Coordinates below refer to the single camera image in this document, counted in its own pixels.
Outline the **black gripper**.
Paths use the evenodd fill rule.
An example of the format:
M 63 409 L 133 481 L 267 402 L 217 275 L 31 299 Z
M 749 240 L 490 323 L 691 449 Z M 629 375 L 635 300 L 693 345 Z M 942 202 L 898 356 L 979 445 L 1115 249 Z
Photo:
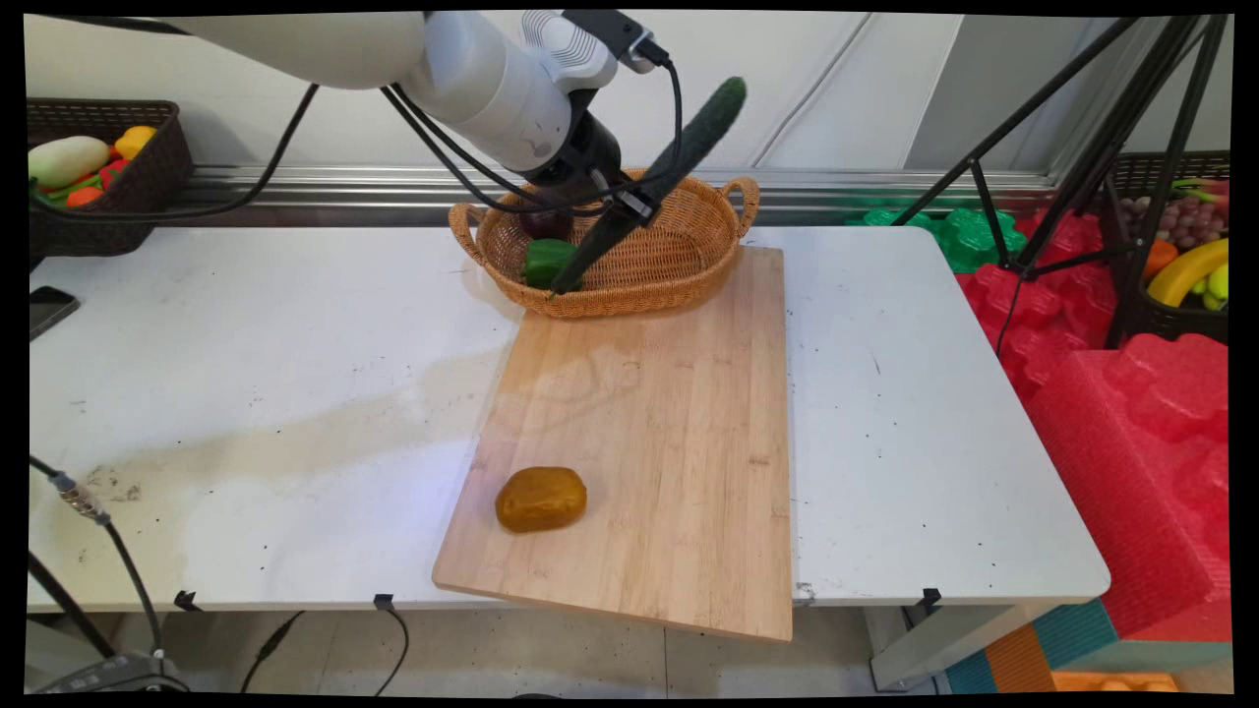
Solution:
M 611 130 L 588 110 L 575 110 L 562 147 L 544 165 L 520 176 L 549 197 L 599 199 L 601 210 L 612 210 L 616 202 L 616 215 L 646 229 L 655 223 L 662 203 L 641 186 L 614 191 L 614 186 L 632 180 L 622 170 L 621 157 Z

